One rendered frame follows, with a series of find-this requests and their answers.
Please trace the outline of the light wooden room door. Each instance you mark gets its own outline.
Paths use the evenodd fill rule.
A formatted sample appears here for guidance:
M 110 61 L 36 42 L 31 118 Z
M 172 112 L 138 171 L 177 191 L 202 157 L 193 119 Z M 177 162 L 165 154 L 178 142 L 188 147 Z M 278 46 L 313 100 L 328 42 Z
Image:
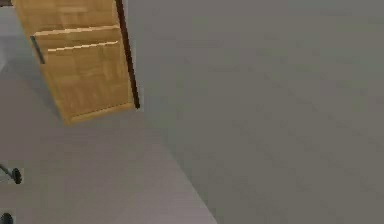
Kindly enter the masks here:
M 65 123 L 139 107 L 123 0 L 11 2 Z

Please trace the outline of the grey chair with black casters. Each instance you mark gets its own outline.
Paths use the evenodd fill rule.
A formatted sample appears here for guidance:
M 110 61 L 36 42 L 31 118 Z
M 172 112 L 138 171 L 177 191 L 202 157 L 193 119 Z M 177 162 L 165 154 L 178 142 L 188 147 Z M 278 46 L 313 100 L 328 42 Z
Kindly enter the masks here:
M 22 182 L 22 175 L 18 168 L 9 170 L 0 164 L 0 170 L 2 170 L 16 184 L 20 184 Z M 9 212 L 4 212 L 0 217 L 0 224 L 14 224 L 13 216 Z

